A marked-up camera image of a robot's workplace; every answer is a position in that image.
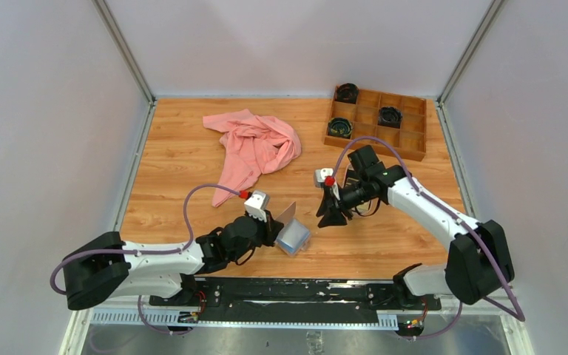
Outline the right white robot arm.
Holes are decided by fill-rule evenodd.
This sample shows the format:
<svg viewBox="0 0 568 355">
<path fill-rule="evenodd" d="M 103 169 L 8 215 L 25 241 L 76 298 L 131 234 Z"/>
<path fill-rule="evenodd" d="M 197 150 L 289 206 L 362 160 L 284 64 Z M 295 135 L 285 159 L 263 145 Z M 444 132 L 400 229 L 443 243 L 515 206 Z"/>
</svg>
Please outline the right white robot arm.
<svg viewBox="0 0 568 355">
<path fill-rule="evenodd" d="M 412 308 L 422 296 L 432 294 L 453 295 L 472 305 L 514 280 L 507 239 L 499 223 L 481 222 L 458 212 L 403 166 L 386 167 L 370 145 L 354 150 L 348 159 L 358 177 L 349 186 L 335 181 L 333 169 L 314 173 L 314 182 L 323 191 L 317 210 L 320 228 L 345 226 L 356 207 L 378 200 L 413 218 L 448 252 L 444 264 L 418 263 L 393 276 L 393 298 L 399 307 Z"/>
</svg>

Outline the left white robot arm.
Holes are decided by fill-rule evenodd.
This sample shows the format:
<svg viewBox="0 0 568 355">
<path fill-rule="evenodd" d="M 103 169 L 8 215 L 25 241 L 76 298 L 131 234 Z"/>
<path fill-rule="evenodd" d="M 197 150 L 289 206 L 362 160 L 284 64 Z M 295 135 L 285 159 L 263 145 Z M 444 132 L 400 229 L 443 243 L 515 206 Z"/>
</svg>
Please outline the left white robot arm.
<svg viewBox="0 0 568 355">
<path fill-rule="evenodd" d="M 246 253 L 274 246 L 283 228 L 271 215 L 261 221 L 245 214 L 192 243 L 139 244 L 106 232 L 62 260 L 67 307 L 80 311 L 113 297 L 145 295 L 189 305 L 197 296 L 190 276 L 241 264 Z"/>
</svg>

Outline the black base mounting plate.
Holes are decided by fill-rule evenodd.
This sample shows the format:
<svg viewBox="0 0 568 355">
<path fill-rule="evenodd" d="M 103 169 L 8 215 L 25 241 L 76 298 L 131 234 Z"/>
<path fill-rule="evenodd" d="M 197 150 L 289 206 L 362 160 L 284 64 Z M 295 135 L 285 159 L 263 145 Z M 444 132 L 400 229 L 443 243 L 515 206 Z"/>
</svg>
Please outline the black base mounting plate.
<svg viewBox="0 0 568 355">
<path fill-rule="evenodd" d="M 441 309 L 433 295 L 406 300 L 390 280 L 198 277 L 187 290 L 150 307 L 178 310 L 176 325 L 241 328 L 374 329 L 406 331 Z"/>
</svg>

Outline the black coil bottom left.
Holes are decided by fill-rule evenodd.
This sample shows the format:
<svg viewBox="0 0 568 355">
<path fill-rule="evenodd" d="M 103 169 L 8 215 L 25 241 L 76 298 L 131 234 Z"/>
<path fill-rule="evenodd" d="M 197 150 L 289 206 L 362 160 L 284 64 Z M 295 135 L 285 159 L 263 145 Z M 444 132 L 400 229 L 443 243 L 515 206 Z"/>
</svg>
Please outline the black coil bottom left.
<svg viewBox="0 0 568 355">
<path fill-rule="evenodd" d="M 343 117 L 332 118 L 327 125 L 327 136 L 350 139 L 353 132 L 352 123 Z"/>
</svg>

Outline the black coil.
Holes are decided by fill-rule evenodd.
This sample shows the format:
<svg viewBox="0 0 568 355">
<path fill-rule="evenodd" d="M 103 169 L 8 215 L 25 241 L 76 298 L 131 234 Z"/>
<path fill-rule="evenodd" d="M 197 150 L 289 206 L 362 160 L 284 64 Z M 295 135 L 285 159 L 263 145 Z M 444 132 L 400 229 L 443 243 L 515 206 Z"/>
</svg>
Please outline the black coil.
<svg viewBox="0 0 568 355">
<path fill-rule="evenodd" d="M 345 83 L 339 85 L 334 93 L 334 100 L 345 104 L 356 104 L 359 96 L 359 88 L 356 84 Z"/>
<path fill-rule="evenodd" d="M 401 127 L 403 115 L 394 106 L 383 106 L 379 109 L 377 124 L 390 128 L 399 129 Z"/>
<path fill-rule="evenodd" d="M 343 117 L 332 118 L 327 125 L 327 136 L 350 139 L 353 132 L 352 123 Z"/>
</svg>

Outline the pink cloth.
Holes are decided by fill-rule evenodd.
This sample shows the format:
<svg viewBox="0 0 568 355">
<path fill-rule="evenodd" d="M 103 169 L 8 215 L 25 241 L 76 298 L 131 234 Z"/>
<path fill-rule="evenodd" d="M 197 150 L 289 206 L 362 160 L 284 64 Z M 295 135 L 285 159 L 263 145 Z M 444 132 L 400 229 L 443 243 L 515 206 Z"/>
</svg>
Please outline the pink cloth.
<svg viewBox="0 0 568 355">
<path fill-rule="evenodd" d="M 283 169 L 302 154 L 295 129 L 274 116 L 248 109 L 203 117 L 203 127 L 220 132 L 225 148 L 218 184 L 240 192 L 254 186 L 261 175 Z"/>
</svg>

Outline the wooden compartment tray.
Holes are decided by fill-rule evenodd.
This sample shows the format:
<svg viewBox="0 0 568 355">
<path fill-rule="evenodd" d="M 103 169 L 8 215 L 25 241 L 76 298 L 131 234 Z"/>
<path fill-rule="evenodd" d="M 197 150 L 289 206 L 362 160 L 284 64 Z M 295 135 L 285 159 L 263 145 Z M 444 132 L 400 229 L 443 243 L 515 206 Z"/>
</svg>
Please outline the wooden compartment tray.
<svg viewBox="0 0 568 355">
<path fill-rule="evenodd" d="M 356 104 L 336 102 L 334 94 L 326 119 L 323 143 L 345 147 L 362 136 L 373 136 L 390 144 L 403 159 L 421 161 L 427 154 L 427 102 L 423 98 L 359 88 Z M 396 107 L 403 115 L 399 129 L 377 124 L 381 107 Z M 350 139 L 327 136 L 328 122 L 335 117 L 348 119 L 353 125 Z"/>
</svg>

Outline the black coil middle right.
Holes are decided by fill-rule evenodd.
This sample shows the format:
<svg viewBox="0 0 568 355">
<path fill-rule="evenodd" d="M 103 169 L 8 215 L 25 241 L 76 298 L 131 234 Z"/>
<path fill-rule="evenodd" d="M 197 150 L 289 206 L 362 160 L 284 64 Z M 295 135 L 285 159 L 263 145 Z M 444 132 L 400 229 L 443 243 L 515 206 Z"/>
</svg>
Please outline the black coil middle right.
<svg viewBox="0 0 568 355">
<path fill-rule="evenodd" d="M 383 106 L 379 109 L 377 124 L 390 128 L 399 129 L 401 127 L 403 115 L 394 106 Z"/>
</svg>

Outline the black coil top left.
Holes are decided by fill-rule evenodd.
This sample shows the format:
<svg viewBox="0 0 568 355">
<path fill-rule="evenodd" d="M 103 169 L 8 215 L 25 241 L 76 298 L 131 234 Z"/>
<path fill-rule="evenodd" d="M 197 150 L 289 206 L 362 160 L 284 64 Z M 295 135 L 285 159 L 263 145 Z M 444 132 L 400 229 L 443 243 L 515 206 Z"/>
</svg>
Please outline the black coil top left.
<svg viewBox="0 0 568 355">
<path fill-rule="evenodd" d="M 334 93 L 334 100 L 345 104 L 356 104 L 359 96 L 359 88 L 356 84 L 345 83 L 339 85 Z"/>
</svg>

